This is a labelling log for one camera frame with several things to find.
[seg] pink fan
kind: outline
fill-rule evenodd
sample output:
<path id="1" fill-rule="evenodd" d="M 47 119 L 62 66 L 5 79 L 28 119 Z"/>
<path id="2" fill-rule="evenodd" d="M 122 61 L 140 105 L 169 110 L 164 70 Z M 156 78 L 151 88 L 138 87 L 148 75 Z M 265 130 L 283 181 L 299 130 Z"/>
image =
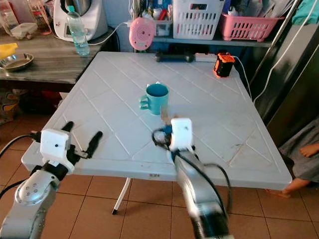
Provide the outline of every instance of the pink fan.
<path id="1" fill-rule="evenodd" d="M 130 27 L 130 44 L 139 51 L 146 50 L 151 45 L 155 35 L 153 20 L 138 17 Z"/>

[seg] teal mug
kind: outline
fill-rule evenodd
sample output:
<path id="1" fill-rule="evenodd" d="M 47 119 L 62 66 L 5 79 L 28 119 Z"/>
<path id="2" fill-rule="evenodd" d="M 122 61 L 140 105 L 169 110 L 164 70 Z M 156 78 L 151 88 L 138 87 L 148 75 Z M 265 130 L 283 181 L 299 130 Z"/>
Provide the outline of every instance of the teal mug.
<path id="1" fill-rule="evenodd" d="M 140 109 L 150 110 L 153 115 L 160 115 L 162 106 L 168 104 L 168 88 L 160 82 L 148 85 L 146 95 L 140 98 Z"/>

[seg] white table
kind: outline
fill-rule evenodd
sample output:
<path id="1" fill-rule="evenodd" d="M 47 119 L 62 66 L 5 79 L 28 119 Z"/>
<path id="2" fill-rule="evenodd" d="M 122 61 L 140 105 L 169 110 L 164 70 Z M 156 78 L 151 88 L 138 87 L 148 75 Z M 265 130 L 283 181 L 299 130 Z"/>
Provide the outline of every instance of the white table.
<path id="1" fill-rule="evenodd" d="M 169 86 L 169 110 L 193 123 L 196 153 L 204 163 L 227 171 L 232 186 L 283 189 L 291 176 L 237 71 L 217 79 L 211 63 L 163 62 L 153 54 L 100 52 L 45 128 L 74 121 L 72 144 L 85 150 L 98 131 L 104 136 L 92 159 L 81 159 L 75 174 L 150 180 L 175 180 L 166 152 L 155 147 L 152 130 L 163 126 L 160 116 L 139 109 L 147 83 Z M 28 170 L 42 164 L 39 144 L 22 158 Z M 206 168 L 217 185 L 221 173 Z"/>

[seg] person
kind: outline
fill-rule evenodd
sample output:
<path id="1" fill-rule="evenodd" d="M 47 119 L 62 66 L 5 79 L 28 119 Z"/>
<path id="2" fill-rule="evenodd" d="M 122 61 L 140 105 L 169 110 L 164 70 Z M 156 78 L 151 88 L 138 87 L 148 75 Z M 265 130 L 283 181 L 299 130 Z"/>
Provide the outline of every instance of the person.
<path id="1" fill-rule="evenodd" d="M 319 116 L 284 143 L 279 151 L 294 162 L 294 179 L 282 191 L 266 189 L 267 192 L 289 198 L 292 192 L 310 183 L 319 183 Z"/>

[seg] tiled floor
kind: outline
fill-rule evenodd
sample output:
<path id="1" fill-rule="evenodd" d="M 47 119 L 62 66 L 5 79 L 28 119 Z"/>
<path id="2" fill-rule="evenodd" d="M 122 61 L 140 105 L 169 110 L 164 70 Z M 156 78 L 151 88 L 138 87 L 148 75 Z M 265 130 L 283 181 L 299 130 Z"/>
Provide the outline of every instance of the tiled floor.
<path id="1" fill-rule="evenodd" d="M 20 116 L 0 126 L 0 148 L 14 136 L 40 130 L 49 117 Z M 20 159 L 31 141 L 22 140 L 0 158 L 0 190 L 28 176 Z M 118 214 L 111 215 L 124 178 L 72 175 L 62 182 L 46 217 L 42 239 L 193 239 L 176 183 L 133 180 Z M 218 187 L 223 198 L 226 189 Z M 0 222 L 14 189 L 0 200 Z M 262 189 L 234 188 L 229 228 L 236 239 L 319 239 L 319 190 L 303 189 L 290 199 Z"/>

